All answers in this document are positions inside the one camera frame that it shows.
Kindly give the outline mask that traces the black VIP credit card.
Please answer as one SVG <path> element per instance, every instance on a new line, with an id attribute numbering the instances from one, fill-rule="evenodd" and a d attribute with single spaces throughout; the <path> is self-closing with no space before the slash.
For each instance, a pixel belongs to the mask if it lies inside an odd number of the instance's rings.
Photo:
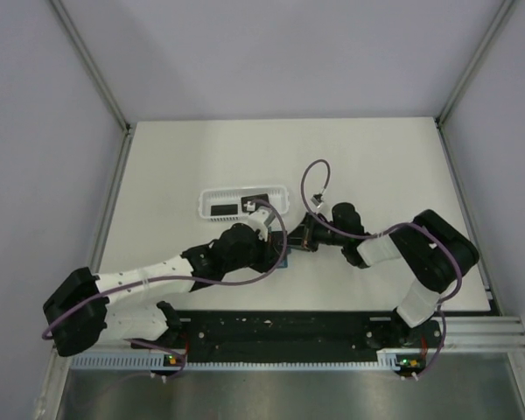
<path id="1" fill-rule="evenodd" d="M 288 246 L 293 249 L 304 248 L 304 238 L 299 235 L 289 235 L 287 238 Z"/>

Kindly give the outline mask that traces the blue leather card holder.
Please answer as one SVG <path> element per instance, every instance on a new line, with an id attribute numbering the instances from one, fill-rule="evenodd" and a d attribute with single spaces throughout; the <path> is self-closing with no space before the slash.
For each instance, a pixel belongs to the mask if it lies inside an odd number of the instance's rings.
<path id="1" fill-rule="evenodd" d="M 283 259 L 281 260 L 280 264 L 277 266 L 277 269 L 278 270 L 281 270 L 281 269 L 287 269 L 288 266 L 289 266 L 289 256 L 291 254 L 291 248 L 288 247 L 286 249 L 286 253 L 285 253 L 285 256 L 283 257 Z"/>

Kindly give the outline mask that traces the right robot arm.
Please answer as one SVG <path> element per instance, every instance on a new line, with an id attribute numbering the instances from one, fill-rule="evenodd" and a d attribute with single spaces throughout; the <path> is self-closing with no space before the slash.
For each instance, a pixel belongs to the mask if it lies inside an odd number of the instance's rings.
<path id="1" fill-rule="evenodd" d="M 387 234 L 372 236 L 351 203 L 332 208 L 332 220 L 306 213 L 288 234 L 293 249 L 315 252 L 321 245 L 337 246 L 346 261 L 359 269 L 403 259 L 415 279 L 395 308 L 398 319 L 391 324 L 393 340 L 404 347 L 413 345 L 443 301 L 452 284 L 459 287 L 480 254 L 471 241 L 431 209 L 422 211 L 411 223 L 402 223 Z"/>

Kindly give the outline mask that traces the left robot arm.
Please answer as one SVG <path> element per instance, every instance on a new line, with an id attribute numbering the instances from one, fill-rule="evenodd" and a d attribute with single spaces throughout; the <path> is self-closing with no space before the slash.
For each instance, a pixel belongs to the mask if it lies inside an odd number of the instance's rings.
<path id="1" fill-rule="evenodd" d="M 43 305 L 47 326 L 41 338 L 62 357 L 122 340 L 171 347 L 181 334 L 172 296 L 230 286 L 226 275 L 242 269 L 257 272 L 253 280 L 259 282 L 286 253 L 284 229 L 263 234 L 235 223 L 218 238 L 149 266 L 112 273 L 75 269 Z"/>

